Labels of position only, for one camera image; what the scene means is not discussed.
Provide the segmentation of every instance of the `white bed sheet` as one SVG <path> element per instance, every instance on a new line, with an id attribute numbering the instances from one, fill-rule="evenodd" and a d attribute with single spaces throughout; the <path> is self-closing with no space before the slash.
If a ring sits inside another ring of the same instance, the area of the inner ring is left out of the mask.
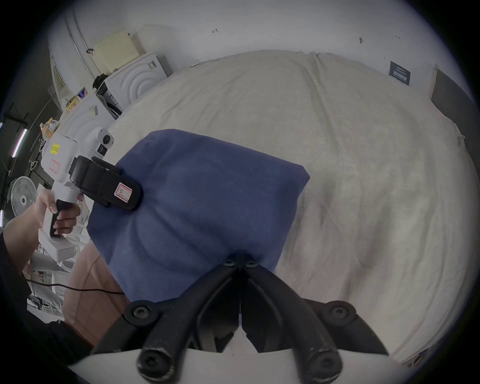
<path id="1" fill-rule="evenodd" d="M 479 182 L 429 99 L 333 54 L 249 52 L 152 89 L 111 126 L 105 160 L 172 128 L 305 167 L 276 273 L 302 297 L 353 304 L 394 359 L 429 347 L 461 311 L 478 270 Z"/>

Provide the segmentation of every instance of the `trigger handle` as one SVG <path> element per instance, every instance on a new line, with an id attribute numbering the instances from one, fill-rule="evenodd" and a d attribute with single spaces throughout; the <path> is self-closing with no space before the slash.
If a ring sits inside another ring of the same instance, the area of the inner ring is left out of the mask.
<path id="1" fill-rule="evenodd" d="M 68 209 L 70 207 L 73 206 L 73 203 L 69 203 L 69 202 L 66 202 L 66 201 L 63 201 L 63 200 L 57 200 L 55 202 L 56 206 L 57 206 L 57 213 L 54 213 L 53 214 L 53 217 L 52 217 L 52 221 L 50 223 L 50 237 L 52 238 L 60 238 L 61 235 L 56 235 L 55 234 L 55 228 L 53 227 L 53 225 L 55 224 L 55 222 L 57 221 L 57 217 L 59 215 L 59 213 L 61 211 L 64 211 L 65 209 Z"/>

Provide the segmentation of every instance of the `fan grille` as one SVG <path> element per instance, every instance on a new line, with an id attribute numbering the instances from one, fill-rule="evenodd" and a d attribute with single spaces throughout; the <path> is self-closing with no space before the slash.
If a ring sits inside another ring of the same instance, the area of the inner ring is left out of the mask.
<path id="1" fill-rule="evenodd" d="M 15 216 L 21 215 L 36 201 L 36 188 L 33 181 L 26 176 L 21 176 L 13 182 L 10 199 Z"/>

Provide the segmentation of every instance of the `fingers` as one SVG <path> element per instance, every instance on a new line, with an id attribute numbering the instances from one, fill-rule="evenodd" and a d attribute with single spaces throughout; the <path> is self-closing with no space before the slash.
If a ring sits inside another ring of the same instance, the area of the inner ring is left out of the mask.
<path id="1" fill-rule="evenodd" d="M 42 192 L 40 192 L 40 195 L 38 196 L 38 198 L 40 199 L 41 202 L 43 202 L 47 206 L 48 210 L 51 213 L 58 212 L 57 205 L 55 204 L 55 197 L 53 196 L 52 191 L 48 189 L 44 189 L 42 190 Z"/>
<path id="2" fill-rule="evenodd" d="M 53 224 L 53 227 L 55 229 L 60 229 L 60 228 L 72 228 L 77 225 L 77 219 L 72 218 L 72 219 L 65 219 L 65 220 L 57 220 Z"/>
<path id="3" fill-rule="evenodd" d="M 73 231 L 73 228 L 58 228 L 55 230 L 56 235 L 68 235 Z"/>
<path id="4" fill-rule="evenodd" d="M 60 211 L 57 220 L 71 219 L 78 216 L 80 216 L 80 207 L 74 204 L 70 208 Z"/>

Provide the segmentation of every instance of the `brown pants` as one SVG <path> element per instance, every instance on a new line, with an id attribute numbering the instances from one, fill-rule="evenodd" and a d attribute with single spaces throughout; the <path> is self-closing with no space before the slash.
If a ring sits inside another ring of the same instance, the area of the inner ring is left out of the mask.
<path id="1" fill-rule="evenodd" d="M 122 292 L 107 264 L 92 242 L 82 250 L 70 276 L 70 287 L 100 288 Z M 67 289 L 63 305 L 65 322 L 93 347 L 121 316 L 130 301 L 125 295 L 105 292 L 78 292 Z"/>

